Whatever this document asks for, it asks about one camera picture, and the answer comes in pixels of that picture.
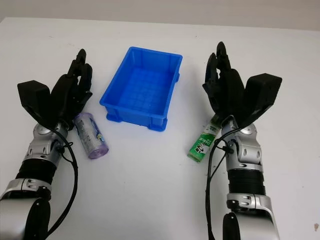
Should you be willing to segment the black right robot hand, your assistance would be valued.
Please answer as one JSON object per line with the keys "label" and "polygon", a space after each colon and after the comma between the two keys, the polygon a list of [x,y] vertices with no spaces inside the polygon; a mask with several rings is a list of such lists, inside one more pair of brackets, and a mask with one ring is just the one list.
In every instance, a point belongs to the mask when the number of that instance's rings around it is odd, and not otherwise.
{"label": "black right robot hand", "polygon": [[232,116],[240,128],[251,123],[247,120],[244,105],[244,84],[238,71],[231,67],[226,46],[222,41],[217,44],[216,52],[208,58],[202,87],[221,122]]}

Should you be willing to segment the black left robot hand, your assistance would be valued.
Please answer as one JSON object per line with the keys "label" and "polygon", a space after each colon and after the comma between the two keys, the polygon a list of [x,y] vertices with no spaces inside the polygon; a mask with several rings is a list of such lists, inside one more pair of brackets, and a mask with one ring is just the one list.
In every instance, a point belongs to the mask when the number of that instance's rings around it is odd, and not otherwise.
{"label": "black left robot hand", "polygon": [[82,112],[93,95],[93,68],[86,63],[86,56],[86,51],[82,48],[71,62],[68,72],[58,79],[50,94],[57,120],[69,131],[74,127],[74,118]]}

